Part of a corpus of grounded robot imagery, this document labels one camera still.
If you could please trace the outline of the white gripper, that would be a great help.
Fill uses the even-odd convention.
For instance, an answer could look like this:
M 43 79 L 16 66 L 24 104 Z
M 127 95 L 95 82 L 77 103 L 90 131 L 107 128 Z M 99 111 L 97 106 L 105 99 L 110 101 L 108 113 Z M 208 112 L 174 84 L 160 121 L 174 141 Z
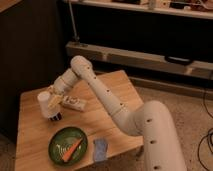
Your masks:
M 53 92 L 55 94 L 59 94 L 59 95 L 54 95 L 50 102 L 48 103 L 48 108 L 52 109 L 54 108 L 56 105 L 58 105 L 61 101 L 62 101 L 62 96 L 66 93 L 66 86 L 64 83 L 61 84 L 53 84 L 50 85 L 49 87 L 47 87 L 46 89 L 50 94 L 53 94 Z

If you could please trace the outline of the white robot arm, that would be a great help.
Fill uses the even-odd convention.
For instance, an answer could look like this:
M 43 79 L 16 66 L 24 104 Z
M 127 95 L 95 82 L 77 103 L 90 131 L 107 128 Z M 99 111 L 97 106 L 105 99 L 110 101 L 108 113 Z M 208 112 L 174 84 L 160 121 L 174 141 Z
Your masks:
M 146 171 L 187 171 L 172 115 L 166 105 L 152 100 L 136 110 L 130 110 L 98 78 L 92 63 L 77 55 L 70 67 L 48 87 L 53 98 L 49 107 L 61 102 L 61 98 L 80 80 L 84 80 L 94 92 L 115 125 L 126 135 L 143 136 Z

